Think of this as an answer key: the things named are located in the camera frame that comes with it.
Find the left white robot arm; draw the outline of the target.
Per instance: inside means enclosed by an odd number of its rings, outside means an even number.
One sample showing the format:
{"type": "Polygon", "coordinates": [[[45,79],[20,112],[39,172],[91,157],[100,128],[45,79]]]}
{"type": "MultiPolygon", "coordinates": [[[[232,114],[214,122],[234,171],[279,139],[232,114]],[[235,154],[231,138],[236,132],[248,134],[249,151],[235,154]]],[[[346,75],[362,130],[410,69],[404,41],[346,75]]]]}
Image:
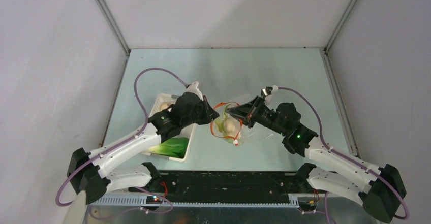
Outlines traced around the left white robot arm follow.
{"type": "Polygon", "coordinates": [[[131,170],[115,172],[130,158],[178,136],[190,125],[206,125],[219,117],[206,97],[185,92],[175,103],[151,116],[141,129],[119,143],[104,148],[75,150],[71,155],[67,177],[75,193],[86,193],[86,204],[99,200],[104,194],[130,187],[156,191],[161,185],[160,174],[150,162],[131,170]]]}

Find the clear zip top bag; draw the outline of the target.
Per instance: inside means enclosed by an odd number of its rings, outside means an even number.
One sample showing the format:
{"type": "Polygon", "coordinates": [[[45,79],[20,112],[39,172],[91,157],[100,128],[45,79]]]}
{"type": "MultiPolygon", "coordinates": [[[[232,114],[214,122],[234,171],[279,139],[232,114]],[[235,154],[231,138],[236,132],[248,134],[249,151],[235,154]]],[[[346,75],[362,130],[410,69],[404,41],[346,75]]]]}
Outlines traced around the clear zip top bag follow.
{"type": "Polygon", "coordinates": [[[227,102],[220,102],[213,107],[219,117],[210,124],[211,134],[234,146],[247,146],[262,142],[274,135],[272,131],[261,126],[254,125],[249,128],[243,120],[234,119],[227,110],[244,104],[252,99],[250,94],[243,94],[227,102]]]}

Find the white cauliflower with green leaves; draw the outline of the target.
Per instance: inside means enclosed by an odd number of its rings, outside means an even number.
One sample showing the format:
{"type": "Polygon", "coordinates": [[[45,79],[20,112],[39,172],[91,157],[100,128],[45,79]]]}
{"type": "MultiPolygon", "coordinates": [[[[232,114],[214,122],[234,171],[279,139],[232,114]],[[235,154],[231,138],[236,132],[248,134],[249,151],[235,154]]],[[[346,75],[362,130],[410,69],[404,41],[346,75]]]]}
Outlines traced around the white cauliflower with green leaves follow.
{"type": "Polygon", "coordinates": [[[222,113],[214,122],[210,124],[211,134],[217,138],[223,139],[228,143],[239,146],[241,137],[242,122],[234,119],[226,113],[230,107],[239,106],[237,102],[221,102],[214,109],[222,108],[222,113]]]}

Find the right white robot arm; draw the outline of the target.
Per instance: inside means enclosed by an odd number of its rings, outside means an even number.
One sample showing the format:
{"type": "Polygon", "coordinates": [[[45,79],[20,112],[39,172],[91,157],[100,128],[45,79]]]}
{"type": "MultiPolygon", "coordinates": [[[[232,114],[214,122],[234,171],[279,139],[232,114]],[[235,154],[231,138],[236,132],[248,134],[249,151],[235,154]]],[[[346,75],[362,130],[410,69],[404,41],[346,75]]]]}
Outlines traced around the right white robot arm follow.
{"type": "Polygon", "coordinates": [[[404,209],[403,219],[409,218],[404,201],[406,189],[397,168],[390,164],[379,167],[327,144],[321,135],[300,122],[301,115],[293,103],[281,103],[276,109],[269,109],[265,97],[255,97],[227,109],[227,114],[249,128],[258,123],[284,136],[282,143],[291,154],[332,169],[327,171],[316,164],[304,163],[295,175],[299,191],[308,193],[316,189],[344,197],[384,223],[398,218],[399,208],[404,209]]]}

